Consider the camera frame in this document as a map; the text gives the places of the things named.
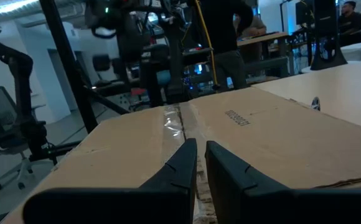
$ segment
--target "white table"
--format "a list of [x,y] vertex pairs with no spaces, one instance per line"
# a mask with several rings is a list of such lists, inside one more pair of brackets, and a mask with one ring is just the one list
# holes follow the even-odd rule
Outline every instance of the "white table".
[[254,85],[286,99],[311,105],[315,96],[321,111],[361,126],[361,62]]

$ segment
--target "chair base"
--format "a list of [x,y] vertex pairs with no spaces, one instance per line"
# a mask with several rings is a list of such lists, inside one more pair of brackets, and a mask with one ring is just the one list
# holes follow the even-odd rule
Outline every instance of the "chair base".
[[17,186],[19,187],[19,189],[24,189],[25,185],[21,182],[23,177],[26,175],[26,171],[28,171],[29,174],[33,173],[32,170],[32,166],[35,165],[42,165],[42,164],[52,164],[52,161],[34,161],[31,162],[25,155],[23,152],[20,153],[21,157],[22,157],[22,161],[20,164],[18,164],[17,166],[13,167],[11,170],[7,171],[4,175],[0,176],[0,181],[5,179],[6,177],[9,177],[12,174],[18,173],[17,174]]

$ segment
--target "black metal pole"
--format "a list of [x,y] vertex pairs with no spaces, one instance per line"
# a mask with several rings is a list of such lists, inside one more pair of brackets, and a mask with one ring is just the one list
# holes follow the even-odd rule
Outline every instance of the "black metal pole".
[[88,133],[98,126],[54,0],[39,0]]
[[306,46],[307,46],[307,64],[311,66],[312,64],[312,24],[310,13],[307,13],[307,22],[306,22]]
[[285,3],[282,2],[280,3],[280,17],[281,17],[281,31],[284,32],[284,19],[283,19],[283,4]]
[[108,108],[112,109],[113,111],[117,112],[119,115],[128,114],[129,111],[126,109],[118,106],[117,104],[111,102],[110,100],[107,100],[106,98],[102,97],[101,95],[95,93],[93,90],[88,89],[87,87],[84,87],[84,91],[87,92],[88,96],[94,100],[96,100],[98,103],[101,103]]

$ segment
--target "computer monitor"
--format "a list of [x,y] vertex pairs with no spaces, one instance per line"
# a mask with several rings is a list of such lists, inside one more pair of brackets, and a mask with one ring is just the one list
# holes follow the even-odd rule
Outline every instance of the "computer monitor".
[[295,4],[295,14],[297,25],[302,25],[305,23],[313,24],[313,0],[297,2]]
[[337,8],[334,0],[314,0],[315,32],[320,36],[338,35]]

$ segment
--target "black shirt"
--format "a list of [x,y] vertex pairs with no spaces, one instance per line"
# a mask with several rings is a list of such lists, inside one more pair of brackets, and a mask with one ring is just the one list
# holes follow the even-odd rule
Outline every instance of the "black shirt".
[[237,37],[233,26],[233,15],[241,18],[237,32],[250,26],[253,11],[242,0],[203,0],[202,13],[215,54],[237,50]]
[[357,12],[353,12],[348,17],[341,15],[338,18],[338,24],[339,24],[339,29],[340,29],[341,34],[350,29],[360,30],[361,29],[361,14],[357,13]]

